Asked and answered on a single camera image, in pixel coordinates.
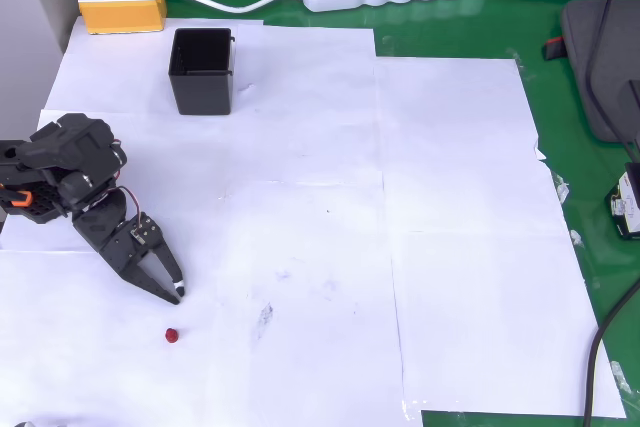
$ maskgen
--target electronic device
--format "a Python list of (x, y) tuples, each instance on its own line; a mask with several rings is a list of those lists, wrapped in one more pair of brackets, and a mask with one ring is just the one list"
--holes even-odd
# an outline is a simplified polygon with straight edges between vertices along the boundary
[[(160, 227), (129, 189), (116, 185), (127, 156), (109, 126), (84, 114), (65, 114), (30, 139), (0, 140), (0, 208), (37, 224), (70, 213), (74, 228), (123, 280), (178, 304), (184, 296), (182, 271)], [(123, 190), (137, 207), (128, 221)], [(148, 254), (158, 257), (177, 295), (142, 270), (140, 261)]]
[(550, 57), (569, 57), (591, 131), (605, 142), (632, 142), (640, 132), (640, 0), (573, 0), (561, 22), (562, 45), (553, 44), (558, 54)]

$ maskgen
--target black cable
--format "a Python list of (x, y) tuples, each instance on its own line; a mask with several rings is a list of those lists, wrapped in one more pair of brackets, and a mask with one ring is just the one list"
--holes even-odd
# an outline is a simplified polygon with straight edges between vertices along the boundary
[(609, 9), (611, 8), (611, 1), (612, 0), (607, 0), (605, 2), (605, 4), (604, 4), (604, 11), (602, 12), (602, 19), (600, 20), (600, 25), (598, 26), (598, 31), (597, 31), (595, 37), (593, 38), (593, 44), (591, 44), (591, 51), (589, 53), (589, 61), (587, 62), (587, 73), (586, 73), (585, 84), (586, 84), (586, 88), (587, 88), (587, 94), (589, 95), (589, 98), (591, 99), (591, 102), (593, 102), (593, 105), (595, 106), (596, 110), (600, 114), (600, 117), (602, 117), (602, 120), (604, 120), (605, 124), (607, 124), (607, 127), (609, 127), (609, 129), (613, 132), (613, 135), (616, 136), (616, 139), (618, 139), (618, 142), (620, 142), (622, 144), (624, 149), (627, 151), (627, 154), (629, 154), (629, 157), (631, 158), (631, 160), (633, 162), (640, 162), (640, 158), (638, 158), (638, 156), (631, 149), (629, 144), (624, 140), (624, 136), (622, 135), (620, 130), (615, 126), (615, 124), (611, 121), (611, 119), (607, 115), (606, 111), (602, 108), (602, 105), (600, 104), (600, 101), (598, 100), (598, 98), (596, 97), (595, 92), (593, 91), (593, 85), (592, 85), (593, 68), (595, 67), (595, 64), (596, 64), (596, 59), (598, 57), (598, 51), (600, 50), (600, 44), (602, 43), (602, 37), (603, 37), (604, 29), (605, 29), (605, 26), (607, 24), (607, 18), (609, 17)]
[(627, 291), (626, 294), (618, 301), (613, 309), (607, 314), (607, 317), (604, 319), (596, 335), (593, 338), (593, 342), (591, 343), (591, 350), (589, 351), (589, 362), (587, 364), (587, 389), (586, 389), (586, 397), (584, 400), (584, 418), (582, 421), (583, 427), (591, 426), (591, 418), (593, 416), (593, 383), (595, 379), (596, 372), (596, 356), (598, 355), (598, 347), (600, 346), (600, 341), (602, 340), (602, 336), (604, 335), (605, 330), (611, 324), (611, 321), (615, 318), (615, 316), (622, 310), (622, 307), (625, 306), (629, 300), (635, 295), (636, 292), (640, 290), (640, 279), (636, 280), (635, 284), (631, 286), (631, 288)]
[[(613, 122), (611, 122), (611, 119), (602, 108), (602, 105), (598, 101), (598, 98), (593, 91), (593, 85), (591, 83), (593, 68), (598, 56), (598, 50), (600, 49), (600, 43), (602, 42), (603, 32), (607, 23), (607, 18), (609, 16), (609, 9), (611, 8), (611, 1), (612, 0), (607, 0), (604, 5), (604, 11), (602, 12), (600, 26), (598, 27), (596, 36), (593, 39), (591, 52), (589, 53), (589, 61), (587, 62), (586, 87), (587, 93), (589, 94), (589, 97), (591, 98), (591, 101), (595, 105), (596, 109), (600, 113), (602, 119), (609, 126), (618, 141), (622, 143), (625, 150), (629, 154), (629, 157), (631, 157), (631, 160), (633, 162), (637, 162), (638, 157), (636, 156), (635, 152), (633, 152), (633, 150), (629, 147), (627, 142), (624, 141), (624, 138), (620, 134), (620, 131), (613, 124)], [(591, 349), (589, 350), (589, 361), (587, 362), (587, 385), (585, 389), (584, 417), (582, 421), (583, 427), (591, 427), (591, 419), (593, 417), (593, 384), (595, 382), (596, 358), (598, 356), (598, 347), (600, 346), (602, 337), (604, 336), (605, 331), (607, 330), (613, 319), (616, 317), (616, 315), (618, 315), (618, 313), (622, 310), (626, 303), (629, 302), (629, 300), (631, 300), (631, 298), (638, 292), (638, 290), (640, 290), (640, 279), (636, 280), (636, 282), (631, 286), (627, 293), (624, 294), (624, 296), (618, 301), (613, 309), (611, 309), (611, 311), (607, 314), (602, 324), (600, 324), (600, 327), (598, 327), (596, 335), (593, 338)]]

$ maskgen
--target red object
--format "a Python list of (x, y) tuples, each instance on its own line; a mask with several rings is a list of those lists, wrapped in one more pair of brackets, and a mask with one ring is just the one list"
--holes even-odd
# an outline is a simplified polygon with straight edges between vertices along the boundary
[(176, 329), (167, 329), (167, 332), (164, 334), (164, 337), (167, 339), (167, 342), (173, 344), (178, 341), (178, 331)]

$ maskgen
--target yellow box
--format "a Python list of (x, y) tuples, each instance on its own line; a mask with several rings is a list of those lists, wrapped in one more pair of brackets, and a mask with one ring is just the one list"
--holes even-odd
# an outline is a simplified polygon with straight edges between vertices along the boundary
[(78, 0), (90, 34), (155, 32), (164, 29), (164, 0)]

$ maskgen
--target robotic arm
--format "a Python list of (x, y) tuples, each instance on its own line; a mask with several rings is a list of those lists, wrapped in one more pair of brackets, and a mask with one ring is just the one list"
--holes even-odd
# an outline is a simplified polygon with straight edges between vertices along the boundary
[[(127, 203), (116, 180), (127, 156), (109, 126), (84, 114), (66, 114), (31, 136), (0, 141), (0, 207), (37, 224), (71, 214), (74, 228), (127, 282), (178, 304), (182, 271), (160, 227), (144, 212), (126, 220)], [(154, 253), (171, 276), (164, 290), (139, 266)]]

